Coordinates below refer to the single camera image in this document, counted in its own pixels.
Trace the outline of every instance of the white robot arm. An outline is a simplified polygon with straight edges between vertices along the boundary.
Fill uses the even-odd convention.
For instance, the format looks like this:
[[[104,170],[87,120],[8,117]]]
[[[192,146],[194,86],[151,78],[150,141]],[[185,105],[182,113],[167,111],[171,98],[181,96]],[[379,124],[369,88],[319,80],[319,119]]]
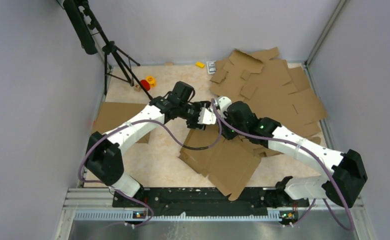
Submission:
[[[330,184],[322,166],[310,154],[300,149],[300,146],[303,146],[319,157],[337,182],[348,206],[352,207],[367,180],[363,162],[357,152],[350,150],[347,153],[343,153],[322,147],[296,135],[275,120],[267,117],[257,118],[246,103],[232,103],[225,96],[215,100],[216,106],[210,106],[208,101],[190,103],[188,99],[192,92],[193,88],[191,86],[178,82],[173,91],[169,92],[167,98],[161,96],[154,98],[140,113],[118,127],[128,126],[127,128],[111,135],[107,138],[108,141],[104,145],[97,147],[95,153],[88,158],[86,167],[107,186],[112,186],[129,197],[133,197],[140,190],[141,185],[124,172],[122,154],[141,137],[159,127],[159,125],[153,122],[143,122],[134,125],[131,123],[140,120],[155,120],[165,124],[169,120],[180,117],[186,119],[186,124],[189,128],[204,129],[205,125],[217,123],[216,115],[212,109],[215,107],[220,115],[225,118],[226,122],[244,133],[287,140],[298,144],[298,146],[294,146],[284,142],[247,137],[254,144],[293,156],[296,160],[321,173],[320,176],[303,178],[288,176],[281,182],[278,182],[276,188],[284,190],[291,199],[330,199],[342,206],[341,200]],[[230,128],[223,126],[222,135],[229,140],[238,134]],[[89,140],[88,149],[101,137],[100,133],[94,133]]]

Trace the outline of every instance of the cardboard sheet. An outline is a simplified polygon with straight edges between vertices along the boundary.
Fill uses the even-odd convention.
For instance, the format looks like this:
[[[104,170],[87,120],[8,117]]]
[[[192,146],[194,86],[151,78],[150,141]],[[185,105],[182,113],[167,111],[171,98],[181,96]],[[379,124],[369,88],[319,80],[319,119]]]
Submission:
[[[302,67],[288,68],[286,60],[276,59],[277,47],[244,53],[234,50],[229,58],[215,62],[210,91],[229,97],[233,103],[243,101],[258,118],[269,117],[294,133],[319,144],[318,121],[327,113],[310,87]],[[201,147],[217,137],[216,127],[205,131],[191,130],[186,145]],[[180,159],[202,174],[229,200],[236,200],[250,180],[262,157],[279,152],[252,144],[243,136],[224,140],[205,151],[182,148]]]
[[[207,141],[213,142],[218,132],[216,125],[207,126],[204,131],[191,129],[185,145],[201,147]],[[179,158],[197,173],[208,177],[230,201],[238,199],[261,161],[259,156],[243,148],[237,137],[229,141],[221,137],[218,144],[207,150],[182,148]]]
[[[142,111],[145,106],[146,104],[139,103],[103,102],[93,125],[92,133],[98,131],[103,134],[117,128]],[[150,133],[139,139],[137,143],[147,144],[149,140]]]

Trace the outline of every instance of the yellow block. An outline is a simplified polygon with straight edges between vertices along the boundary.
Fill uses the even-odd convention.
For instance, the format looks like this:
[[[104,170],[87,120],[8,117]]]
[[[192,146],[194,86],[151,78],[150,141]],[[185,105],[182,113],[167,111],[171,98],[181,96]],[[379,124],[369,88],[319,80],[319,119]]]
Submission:
[[[196,63],[195,63],[195,65],[197,65],[198,67],[200,67],[200,68],[204,68],[204,66],[205,66],[205,64],[204,63],[202,63],[202,62],[199,62],[199,61],[197,61]]]
[[[155,80],[155,77],[153,77],[153,76],[147,76],[147,77],[146,77],[146,81],[149,83],[149,86],[150,86],[151,88],[153,88],[153,87],[155,87],[155,86],[157,85],[157,82],[156,82],[156,80]]]

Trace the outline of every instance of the gray wall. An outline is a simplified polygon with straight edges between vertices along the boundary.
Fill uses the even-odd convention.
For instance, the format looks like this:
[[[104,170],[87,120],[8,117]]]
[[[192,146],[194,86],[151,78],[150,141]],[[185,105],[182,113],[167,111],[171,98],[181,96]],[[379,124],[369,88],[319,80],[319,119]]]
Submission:
[[[362,154],[375,232],[390,239],[390,1],[350,1],[311,69],[336,144]]]
[[[53,238],[102,70],[55,0],[0,0],[0,239]]]
[[[142,64],[211,61],[278,46],[307,59],[339,0],[103,0],[90,6],[111,41]]]

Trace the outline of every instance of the tripod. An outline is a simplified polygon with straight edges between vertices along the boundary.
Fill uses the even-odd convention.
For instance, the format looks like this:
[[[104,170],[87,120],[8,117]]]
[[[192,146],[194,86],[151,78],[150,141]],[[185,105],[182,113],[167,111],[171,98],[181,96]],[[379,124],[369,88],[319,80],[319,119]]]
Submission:
[[[87,25],[89,27],[89,29],[98,30],[98,32],[95,33],[94,35],[99,34],[101,36],[102,40],[105,42],[105,46],[102,48],[102,51],[104,52],[104,90],[103,90],[104,95],[105,96],[107,95],[107,90],[108,90],[107,89],[107,77],[111,76],[111,77],[114,77],[116,79],[120,79],[124,82],[129,83],[130,86],[132,86],[132,87],[135,85],[135,83],[133,82],[133,79],[134,79],[137,82],[137,84],[139,84],[139,86],[142,88],[142,90],[146,93],[149,100],[152,100],[153,97],[144,88],[144,86],[141,84],[138,77],[136,77],[136,75],[132,71],[132,68],[130,67],[130,61],[135,63],[137,66],[140,66],[141,64],[139,64],[137,61],[135,61],[133,58],[131,58],[127,53],[125,53],[123,50],[121,50],[119,47],[117,47],[116,44],[114,43],[114,41],[108,40],[100,23],[98,22],[97,18],[95,17],[94,13],[92,12],[92,10],[89,8],[89,3],[87,0],[82,1],[81,6],[84,8],[83,14],[90,17],[90,20],[91,20],[90,24]],[[123,58],[120,56],[119,52],[121,54],[123,54],[129,60],[129,65],[127,65],[127,63],[123,60]],[[111,73],[108,73],[107,57],[110,54],[112,54],[112,56],[114,57],[115,61],[117,62],[118,67],[121,69],[121,71],[123,72],[126,79],[112,75]]]

